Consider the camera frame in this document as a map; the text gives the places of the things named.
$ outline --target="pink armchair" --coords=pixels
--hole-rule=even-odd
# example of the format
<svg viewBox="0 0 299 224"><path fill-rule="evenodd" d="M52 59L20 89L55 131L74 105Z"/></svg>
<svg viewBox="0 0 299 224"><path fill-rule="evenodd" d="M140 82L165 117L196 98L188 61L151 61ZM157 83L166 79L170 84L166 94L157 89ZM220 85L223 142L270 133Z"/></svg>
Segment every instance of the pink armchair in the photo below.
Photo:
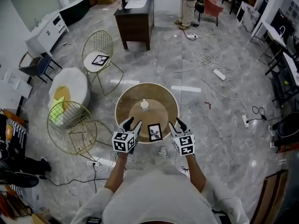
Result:
<svg viewBox="0 0 299 224"><path fill-rule="evenodd" d="M217 0L204 0L204 4L205 13L212 17L216 17L216 26L218 26L218 16L219 13L222 12L223 7L217 4Z"/></svg>

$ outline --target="green cloth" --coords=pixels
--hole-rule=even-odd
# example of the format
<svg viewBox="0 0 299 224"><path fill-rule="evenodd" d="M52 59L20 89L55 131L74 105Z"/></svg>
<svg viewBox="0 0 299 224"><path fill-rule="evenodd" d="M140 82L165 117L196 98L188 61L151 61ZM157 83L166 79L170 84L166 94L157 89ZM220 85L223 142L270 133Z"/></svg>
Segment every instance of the green cloth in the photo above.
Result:
<svg viewBox="0 0 299 224"><path fill-rule="evenodd" d="M51 117L52 122L55 122L56 119L58 118L58 116L64 112L63 103L62 103L63 101L64 101L64 96L62 96L58 100L54 98L52 107L51 107L51 111L50 111L50 117Z"/></svg>

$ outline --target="glass tabletop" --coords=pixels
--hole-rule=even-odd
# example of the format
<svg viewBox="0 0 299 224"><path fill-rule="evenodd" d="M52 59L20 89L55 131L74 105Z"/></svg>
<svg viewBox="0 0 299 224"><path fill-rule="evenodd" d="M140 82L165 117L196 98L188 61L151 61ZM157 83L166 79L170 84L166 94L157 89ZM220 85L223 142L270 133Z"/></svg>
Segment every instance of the glass tabletop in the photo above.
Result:
<svg viewBox="0 0 299 224"><path fill-rule="evenodd" d="M117 125L134 117L131 129L141 120L141 131L137 140L150 143L148 125L160 124L162 138L170 134L168 122L176 124L179 116L178 104L171 92L154 83L141 83L127 89L119 98L115 108Z"/></svg>

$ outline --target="white shirt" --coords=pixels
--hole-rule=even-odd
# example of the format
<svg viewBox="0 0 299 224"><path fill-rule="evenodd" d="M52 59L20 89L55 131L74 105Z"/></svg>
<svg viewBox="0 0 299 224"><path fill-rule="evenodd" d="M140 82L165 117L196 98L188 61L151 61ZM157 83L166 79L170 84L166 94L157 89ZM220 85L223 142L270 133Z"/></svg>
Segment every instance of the white shirt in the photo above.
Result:
<svg viewBox="0 0 299 224"><path fill-rule="evenodd" d="M212 212L215 207L226 212L232 224L249 224L241 201L215 178L207 180L201 194L175 167L128 170L115 194L99 189L71 224L85 224L89 217L102 218L104 224L218 224L220 220Z"/></svg>

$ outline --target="marble floor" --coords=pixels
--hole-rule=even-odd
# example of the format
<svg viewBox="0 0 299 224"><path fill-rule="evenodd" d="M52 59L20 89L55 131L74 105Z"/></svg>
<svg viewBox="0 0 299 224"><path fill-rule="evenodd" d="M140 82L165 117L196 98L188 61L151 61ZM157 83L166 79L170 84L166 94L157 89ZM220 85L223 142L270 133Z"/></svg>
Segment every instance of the marble floor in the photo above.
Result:
<svg viewBox="0 0 299 224"><path fill-rule="evenodd" d="M116 123L114 109L119 96L136 83L152 82L166 85L170 75L175 71L190 70L201 61L201 53L210 51L215 62L229 68L231 85L246 104L252 118L260 118L251 108L253 105L264 107L267 117L280 115L271 102L273 90L271 81L264 75L266 65L257 61L260 50L257 45L249 43L250 35L240 30L235 24L235 14L229 15L226 3L219 16L219 26L205 18L200 30L211 36L205 36L193 42L185 38L184 33L174 25L177 14L155 13L155 27L151 35L150 51L145 44L128 42L128 50L124 50L114 12L117 4L109 6L93 6L86 16L69 26L69 33L63 35L53 49L53 59L64 68L78 67L84 71L81 52L88 35L96 30L108 31L114 41L113 62L123 71L123 82L108 96L103 97L100 86L93 83L91 101L88 109L95 117L114 130ZM236 98L235 91L227 82L222 82L213 74L213 66L200 66L201 77L223 96ZM59 69L51 71L54 77ZM104 86L110 89L119 80L121 73L113 68L102 72ZM50 140L46 120L49 102L48 91L51 82L43 83L39 79L32 80L33 90L23 105L29 120L27 156L38 159L45 156L52 166L49 178L59 184L72 179L90 180L94 173L86 167L87 159L64 154ZM241 116L246 113L239 100L224 98L199 78L196 71L176 73L167 84L167 88L175 96L180 117L192 125L196 139L196 157L205 175L215 175L240 197L243 208L251 218L256 208L264 177L282 167L278 160L283 157L269 149L271 136L267 131L269 122L256 120L250 122L249 129L243 125ZM211 103L211 109L205 102ZM98 137L109 140L109 133L100 129ZM168 148L167 159L157 155L160 145ZM106 159L110 164L114 154L110 147L96 144L91 153ZM159 143L137 145L130 157L127 168L148 168L152 165L175 165L179 169L186 166L185 158L177 155L167 137ZM108 169L98 178L108 177ZM103 186L97 181L97 188ZM72 182L69 185L55 187L47 180L41 180L38 188L43 193L42 206L49 208L52 215L63 223L69 223L78 208L94 194L94 184Z"/></svg>

